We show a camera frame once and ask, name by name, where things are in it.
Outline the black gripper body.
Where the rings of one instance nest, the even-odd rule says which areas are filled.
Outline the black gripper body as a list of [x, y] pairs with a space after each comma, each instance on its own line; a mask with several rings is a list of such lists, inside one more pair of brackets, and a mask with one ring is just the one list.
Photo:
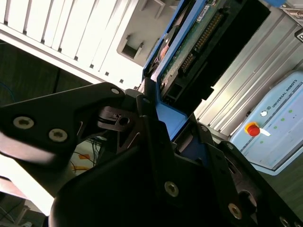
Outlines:
[[56, 196], [51, 227], [234, 227], [228, 202], [201, 164], [175, 155], [177, 197], [156, 193], [146, 152], [132, 148], [70, 180]]

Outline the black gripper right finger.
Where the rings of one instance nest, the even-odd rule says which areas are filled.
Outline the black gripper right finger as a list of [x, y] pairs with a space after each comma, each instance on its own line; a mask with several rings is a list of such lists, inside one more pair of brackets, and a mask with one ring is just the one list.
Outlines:
[[243, 154], [228, 141], [214, 143], [229, 165], [229, 173], [246, 212], [259, 227], [301, 227], [303, 222], [255, 170]]

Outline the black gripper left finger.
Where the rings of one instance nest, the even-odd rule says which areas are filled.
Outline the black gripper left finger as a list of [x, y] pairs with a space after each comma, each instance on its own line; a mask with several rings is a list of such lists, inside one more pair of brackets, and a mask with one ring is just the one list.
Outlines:
[[138, 148], [149, 158], [156, 193], [162, 194], [164, 184], [170, 196], [178, 196], [175, 154], [154, 99], [107, 82], [3, 106], [0, 171], [35, 205], [45, 205], [51, 213], [59, 191], [77, 176], [54, 196], [42, 181], [51, 175], [64, 178], [77, 145], [101, 134], [115, 138], [108, 146], [114, 155], [93, 168]]

